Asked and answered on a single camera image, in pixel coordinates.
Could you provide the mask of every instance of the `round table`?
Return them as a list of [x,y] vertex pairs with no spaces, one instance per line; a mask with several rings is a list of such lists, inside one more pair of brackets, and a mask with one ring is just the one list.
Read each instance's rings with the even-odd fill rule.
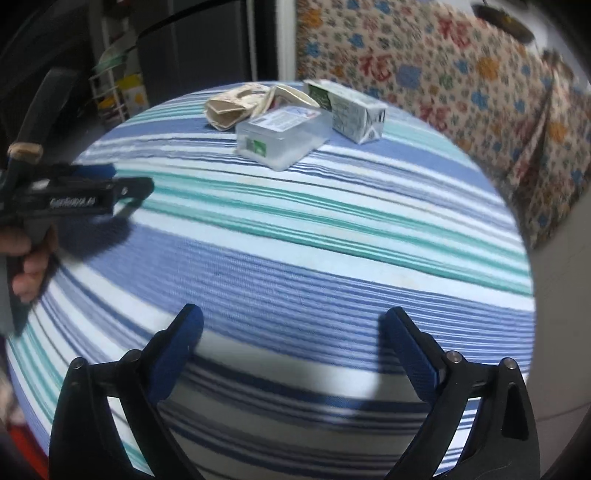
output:
[[195,303],[204,334],[161,412],[205,477],[380,478],[428,412],[381,313],[402,306],[443,349],[527,374],[535,307],[514,219],[463,152],[394,108],[379,141],[334,132],[283,172],[242,158],[203,115],[223,89],[151,108],[79,157],[155,191],[134,212],[60,223],[57,269],[8,342],[18,399],[47,451],[69,362],[119,359]]

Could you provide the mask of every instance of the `cardboard box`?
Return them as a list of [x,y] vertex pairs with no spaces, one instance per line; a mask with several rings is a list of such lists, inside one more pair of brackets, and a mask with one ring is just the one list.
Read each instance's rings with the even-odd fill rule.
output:
[[304,91],[332,112],[337,132],[358,144],[382,137],[387,103],[329,80],[305,80]]

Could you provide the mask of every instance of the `paper packaging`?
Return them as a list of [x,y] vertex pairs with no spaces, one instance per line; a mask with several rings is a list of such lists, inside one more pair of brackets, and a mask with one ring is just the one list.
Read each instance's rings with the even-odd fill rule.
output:
[[246,83],[211,97],[205,102],[205,116],[218,130],[228,130],[249,116],[256,117],[283,105],[319,107],[312,98],[289,85]]
[[214,95],[205,102],[205,117],[218,130],[228,130],[251,116],[251,113],[265,98],[269,87],[260,83],[244,85]]
[[358,144],[382,137],[387,103],[329,80],[305,80],[304,90],[332,112],[337,132]]

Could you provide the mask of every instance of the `red object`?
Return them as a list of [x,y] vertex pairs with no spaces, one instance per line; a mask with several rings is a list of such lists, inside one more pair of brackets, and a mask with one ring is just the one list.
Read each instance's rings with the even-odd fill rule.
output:
[[49,461],[47,455],[35,440],[28,427],[10,427],[8,429],[18,450],[27,459],[35,471],[45,480],[49,480]]

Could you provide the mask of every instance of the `patterned fabric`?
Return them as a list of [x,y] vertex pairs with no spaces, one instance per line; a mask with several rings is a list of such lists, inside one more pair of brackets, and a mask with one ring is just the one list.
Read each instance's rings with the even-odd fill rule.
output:
[[508,34],[439,3],[298,0],[298,75],[387,100],[465,150],[548,238],[587,186],[591,98]]
[[220,91],[152,108],[80,156],[156,188],[132,214],[60,225],[57,271],[9,340],[19,401],[47,451],[69,362],[142,348],[192,302],[203,338],[161,411],[206,478],[382,478],[428,411],[380,334],[389,307],[444,349],[528,372],[534,299],[513,217],[461,150],[398,109],[380,141],[334,132],[275,172],[207,125]]

